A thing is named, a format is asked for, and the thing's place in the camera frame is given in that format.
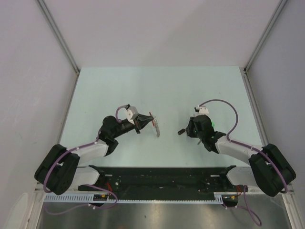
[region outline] stainless steel surface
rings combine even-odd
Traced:
[[[264,229],[290,229],[282,196],[248,195],[249,204]],[[49,211],[67,210],[77,204],[44,203]],[[243,198],[239,205],[244,206]],[[256,229],[247,211],[225,210],[221,205],[118,204],[107,210],[77,208],[51,216],[41,212],[38,229]]]
[[[262,46],[265,44],[266,39],[268,38],[272,28],[274,27],[275,23],[277,22],[279,16],[281,15],[286,3],[288,2],[288,0],[281,0],[279,2],[279,4],[277,5],[277,8],[274,12],[274,14],[272,15],[265,31],[263,32],[263,35],[261,36],[257,46],[255,47],[247,65],[245,66],[245,72],[247,73],[249,71],[249,69],[251,68],[251,65],[253,63],[253,61],[255,60],[255,58],[257,57],[257,54],[259,53],[260,49],[262,48]]]
[[[36,2],[38,4],[43,16],[45,17],[47,23],[49,24],[54,36],[58,40],[60,47],[62,48],[63,52],[67,56],[72,68],[78,75],[80,72],[80,69],[78,68],[78,66],[75,62],[75,59],[72,56],[70,49],[68,48],[68,45],[67,45],[66,41],[64,40],[60,30],[58,29],[58,26],[56,25],[56,22],[52,16],[51,12],[49,11],[48,6],[44,2],[44,0],[36,0]]]
[[[284,203],[286,211],[293,229],[305,228],[304,220],[300,215],[299,203],[297,202],[295,195],[284,195]]]

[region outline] white panel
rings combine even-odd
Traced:
[[[279,0],[47,0],[82,67],[244,67]]]
[[[0,228],[22,193],[31,198],[75,79],[35,1],[1,1]]]
[[[278,145],[296,172],[293,187],[303,211],[305,210],[304,12],[305,1],[289,1],[249,73],[269,141]]]
[[[212,98],[236,106],[239,125],[232,137],[261,144],[238,67],[83,68],[79,76],[61,144],[74,147],[95,139],[103,119],[123,104],[141,114],[156,115],[161,135],[152,124],[141,134],[131,131],[117,138],[109,156],[90,163],[122,167],[217,167],[241,165],[227,155],[208,152],[198,139],[177,132],[186,128],[194,107]],[[233,110],[220,102],[207,104],[215,129],[227,133],[235,123]]]

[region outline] small object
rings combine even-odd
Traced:
[[[197,107],[195,107],[195,116],[208,115],[208,114],[209,114],[209,110],[205,106],[198,105]]]
[[[153,125],[154,128],[156,129],[157,137],[160,137],[160,129],[159,129],[159,125],[158,125],[157,119],[156,119],[155,116],[152,115],[151,112],[149,112],[149,115],[150,115],[151,117],[153,117],[152,125]]]
[[[106,200],[109,194],[94,194],[93,195],[93,201],[100,201],[100,200]]]
[[[178,135],[181,135],[181,134],[183,134],[184,132],[185,132],[185,129],[181,129],[181,130],[178,131]]]

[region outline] light green table surface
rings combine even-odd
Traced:
[[[229,67],[117,67],[82,68],[73,96],[61,144],[73,147],[91,142],[104,117],[114,115],[123,104],[136,106],[139,113],[151,111],[161,136],[151,124],[141,134],[131,131],[117,138],[119,145],[109,156],[86,165],[107,167],[226,167],[245,166],[226,155],[208,152],[185,128],[194,107],[209,99],[231,102],[239,114],[232,137],[252,145],[261,144],[240,70]],[[215,129],[228,132],[235,123],[226,104],[207,104]]]

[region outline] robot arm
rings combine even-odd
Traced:
[[[125,107],[125,114],[127,118],[124,120],[114,116],[105,117],[98,136],[92,143],[69,151],[60,144],[54,145],[37,169],[35,179],[42,184],[47,179],[46,187],[57,195],[61,195],[69,187],[95,184],[102,171],[94,166],[78,168],[78,165],[111,154],[119,144],[115,138],[133,129],[139,134],[153,120],[152,116],[139,114],[130,105]]]
[[[182,129],[178,134],[186,132],[189,137],[199,138],[209,152],[226,154],[247,163],[250,167],[227,168],[227,178],[233,185],[258,186],[265,194],[272,197],[284,188],[278,173],[257,151],[263,152],[271,159],[286,184],[295,179],[294,170],[275,145],[245,147],[249,144],[229,139],[225,133],[215,131],[208,114],[206,107],[196,107],[187,128]]]

